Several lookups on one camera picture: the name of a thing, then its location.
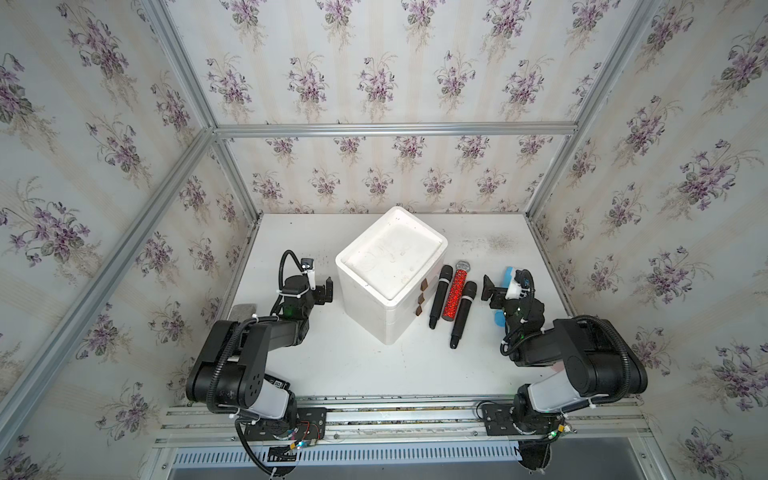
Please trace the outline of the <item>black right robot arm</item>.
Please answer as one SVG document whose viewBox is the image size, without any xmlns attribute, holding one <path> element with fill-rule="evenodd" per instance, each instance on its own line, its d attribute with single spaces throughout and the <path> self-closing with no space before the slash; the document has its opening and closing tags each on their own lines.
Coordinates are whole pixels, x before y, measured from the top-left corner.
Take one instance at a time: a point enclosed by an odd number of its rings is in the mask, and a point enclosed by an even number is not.
<svg viewBox="0 0 768 480">
<path fill-rule="evenodd" d="M 530 271 L 518 270 L 506 286 L 483 277 L 481 300 L 504 315 L 500 354 L 515 366 L 562 365 L 554 375 L 521 386 L 509 409 L 522 435 L 556 435 L 565 415 L 645 392 L 648 374 L 637 354 L 607 319 L 577 315 L 544 327 L 545 305 Z"/>
</svg>

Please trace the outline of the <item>white bottom drawer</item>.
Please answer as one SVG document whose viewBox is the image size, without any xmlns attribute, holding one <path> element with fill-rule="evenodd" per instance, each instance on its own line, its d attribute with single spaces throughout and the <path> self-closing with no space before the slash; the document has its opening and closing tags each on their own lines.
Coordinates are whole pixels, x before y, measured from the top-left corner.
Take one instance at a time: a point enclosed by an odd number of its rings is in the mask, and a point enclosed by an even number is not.
<svg viewBox="0 0 768 480">
<path fill-rule="evenodd" d="M 425 290 L 421 290 L 421 287 L 417 286 L 393 310 L 387 313 L 384 338 L 386 345 L 394 344 L 414 320 L 426 318 L 426 309 L 434 293 L 434 285 L 429 285 Z"/>
</svg>

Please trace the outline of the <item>black toy microphone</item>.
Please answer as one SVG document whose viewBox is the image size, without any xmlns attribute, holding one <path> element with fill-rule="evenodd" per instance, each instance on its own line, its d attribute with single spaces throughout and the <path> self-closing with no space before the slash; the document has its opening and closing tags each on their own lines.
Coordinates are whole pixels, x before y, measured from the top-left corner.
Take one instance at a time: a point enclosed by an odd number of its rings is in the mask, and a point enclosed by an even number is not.
<svg viewBox="0 0 768 480">
<path fill-rule="evenodd" d="M 433 304 L 429 314 L 429 328 L 431 330 L 436 328 L 438 321 L 442 317 L 446 296 L 451 286 L 453 274 L 454 269 L 451 265 L 446 264 L 441 267 Z"/>
<path fill-rule="evenodd" d="M 449 346 L 453 350 L 458 348 L 460 340 L 462 339 L 469 312 L 475 300 L 476 294 L 477 283 L 475 281 L 467 281 L 464 285 L 462 296 L 458 303 L 458 308 L 454 319 L 454 326 L 451 332 Z"/>
</svg>

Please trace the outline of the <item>white plastic drawer cabinet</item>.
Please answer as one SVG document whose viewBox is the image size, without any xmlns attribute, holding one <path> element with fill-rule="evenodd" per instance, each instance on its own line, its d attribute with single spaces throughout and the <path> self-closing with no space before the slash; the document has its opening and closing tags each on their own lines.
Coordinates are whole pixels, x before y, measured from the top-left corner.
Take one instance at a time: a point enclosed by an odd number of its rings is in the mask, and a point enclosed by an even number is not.
<svg viewBox="0 0 768 480">
<path fill-rule="evenodd" d="M 395 206 L 335 258 L 346 314 L 385 345 L 395 343 L 435 293 L 448 240 Z"/>
</svg>

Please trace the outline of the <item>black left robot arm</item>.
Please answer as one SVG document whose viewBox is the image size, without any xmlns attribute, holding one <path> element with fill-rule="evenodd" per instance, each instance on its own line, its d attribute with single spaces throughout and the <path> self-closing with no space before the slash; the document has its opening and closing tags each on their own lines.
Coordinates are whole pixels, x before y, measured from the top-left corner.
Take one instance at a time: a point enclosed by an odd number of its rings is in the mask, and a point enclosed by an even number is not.
<svg viewBox="0 0 768 480">
<path fill-rule="evenodd" d="M 260 316 L 255 305 L 238 304 L 227 318 L 214 322 L 187 377 L 186 399 L 213 414 L 295 424 L 295 396 L 284 381 L 267 374 L 268 354 L 302 344 L 312 310 L 331 303 L 333 294 L 332 279 L 317 282 L 312 258 L 284 251 L 269 314 Z"/>
</svg>

